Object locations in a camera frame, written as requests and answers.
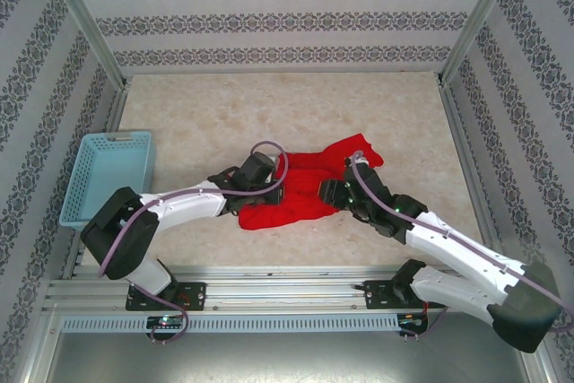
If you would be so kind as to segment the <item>grey metal sheet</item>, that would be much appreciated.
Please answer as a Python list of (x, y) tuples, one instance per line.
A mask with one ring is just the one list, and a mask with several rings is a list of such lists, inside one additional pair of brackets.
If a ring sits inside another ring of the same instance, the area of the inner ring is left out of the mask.
[(48, 383), (530, 383), (517, 353), (482, 329), (419, 342), (385, 333), (61, 337)]

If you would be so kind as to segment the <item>aluminium rail beam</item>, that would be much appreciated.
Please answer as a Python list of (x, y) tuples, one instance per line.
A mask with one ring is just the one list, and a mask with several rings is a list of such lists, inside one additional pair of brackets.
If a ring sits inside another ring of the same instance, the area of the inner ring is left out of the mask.
[[(206, 284), (205, 314), (326, 314), (366, 309), (354, 287), (393, 277), (398, 265), (371, 266), (185, 266), (171, 271), (181, 282)], [(41, 304), (58, 315), (125, 315), (128, 283), (99, 278), (81, 266), (53, 280)]]

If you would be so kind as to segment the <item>small circuit board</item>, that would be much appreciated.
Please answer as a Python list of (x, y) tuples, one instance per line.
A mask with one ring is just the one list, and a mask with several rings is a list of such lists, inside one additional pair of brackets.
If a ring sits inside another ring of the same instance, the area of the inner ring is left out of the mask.
[(186, 320), (181, 315), (148, 317), (145, 333), (154, 344), (167, 344), (187, 330)]
[(429, 318), (425, 312), (399, 314), (397, 317), (398, 334), (404, 338), (404, 340), (413, 339), (418, 342), (422, 335), (430, 328)]

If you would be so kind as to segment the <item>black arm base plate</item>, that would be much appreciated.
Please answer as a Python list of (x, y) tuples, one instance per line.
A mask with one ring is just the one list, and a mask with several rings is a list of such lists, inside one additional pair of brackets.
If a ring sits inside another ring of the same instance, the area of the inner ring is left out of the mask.
[(423, 309), (409, 285), (391, 280), (368, 280), (362, 285), (367, 309)]
[[(206, 298), (206, 284), (173, 282), (157, 296), (185, 311), (202, 311)], [(126, 296), (126, 310), (163, 311), (174, 310), (174, 308), (150, 298), (135, 287), (129, 287)]]

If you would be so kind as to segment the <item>aluminium side rail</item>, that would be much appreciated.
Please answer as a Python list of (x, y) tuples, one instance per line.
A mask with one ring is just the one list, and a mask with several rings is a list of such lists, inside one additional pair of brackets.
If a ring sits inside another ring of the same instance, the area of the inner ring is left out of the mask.
[(500, 245), (498, 231), (491, 217), (478, 171), (474, 165), (471, 147), (466, 139), (465, 130), (457, 113), (455, 102), (449, 89), (440, 83), (438, 88), (483, 242), (486, 247), (506, 255), (506, 252)]
[[(117, 125), (119, 124), (119, 120), (121, 119), (121, 109), (123, 108), (123, 104), (125, 103), (127, 91), (121, 90), (117, 91), (114, 95), (112, 101), (109, 105), (109, 113), (106, 116), (106, 123), (103, 127), (102, 132), (117, 131)], [(82, 230), (83, 223), (75, 221), (74, 218), (76, 217), (77, 210), (75, 209), (76, 206), (82, 206), (83, 200), (83, 191), (78, 193), (79, 196), (75, 196), (77, 194), (76, 186), (77, 184), (81, 184), (83, 165), (84, 159), (86, 156), (83, 155), (85, 148), (87, 147), (84, 144), (84, 139), (88, 141), (91, 140), (91, 135), (101, 135), (102, 132), (100, 130), (96, 130), (95, 132), (88, 133), (86, 130), (83, 130), (82, 135), (78, 135), (80, 141), (78, 142), (78, 152), (75, 157), (73, 169), (71, 172), (70, 179), (68, 181), (68, 186), (65, 192), (65, 199), (63, 203), (63, 208), (60, 213), (60, 220), (59, 224), (63, 228), (70, 228), (71, 229), (71, 243), (70, 247), (66, 251), (65, 254), (65, 261), (62, 266), (61, 274), (59, 275), (60, 278), (68, 278), (72, 273), (74, 262), (75, 262), (75, 255), (73, 254), (74, 251), (77, 251), (77, 243), (79, 242), (79, 232)]]

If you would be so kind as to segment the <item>light blue plastic basket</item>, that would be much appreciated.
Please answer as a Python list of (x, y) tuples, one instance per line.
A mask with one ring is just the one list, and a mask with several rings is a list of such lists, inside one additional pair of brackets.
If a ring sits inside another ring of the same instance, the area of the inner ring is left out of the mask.
[(148, 193), (156, 158), (148, 131), (87, 134), (83, 137), (59, 215), (63, 227), (81, 231), (122, 187)]

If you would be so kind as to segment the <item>red t-shirt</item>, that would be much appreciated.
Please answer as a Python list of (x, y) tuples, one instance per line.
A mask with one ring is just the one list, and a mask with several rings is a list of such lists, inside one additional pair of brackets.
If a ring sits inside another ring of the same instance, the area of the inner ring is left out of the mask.
[(321, 152), (289, 152), (279, 161), (283, 182), (283, 200), (278, 205), (246, 206), (239, 211), (239, 226), (245, 231), (258, 231), (292, 224), (298, 221), (317, 220), (338, 212), (325, 204), (318, 192), (323, 181), (344, 178), (345, 160), (362, 151), (371, 167), (384, 164), (384, 159), (362, 134), (349, 136), (330, 144)]

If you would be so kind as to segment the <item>aluminium frame post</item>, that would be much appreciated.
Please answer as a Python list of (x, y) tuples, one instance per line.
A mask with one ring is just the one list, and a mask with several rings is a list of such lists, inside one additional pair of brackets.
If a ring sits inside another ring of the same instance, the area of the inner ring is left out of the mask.
[(438, 82), (445, 87), (456, 73), (459, 65), (462, 63), (465, 54), (473, 44), (475, 35), (482, 28), (483, 23), (488, 17), (496, 0), (477, 0), (474, 9), (468, 16), (468, 19), (457, 37), (448, 58), (437, 74)]
[(64, 0), (69, 12), (74, 17), (76, 24), (89, 42), (95, 56), (103, 66), (108, 78), (116, 90), (123, 91), (126, 86), (126, 78), (122, 74), (117, 60), (96, 20), (92, 16), (84, 0)]

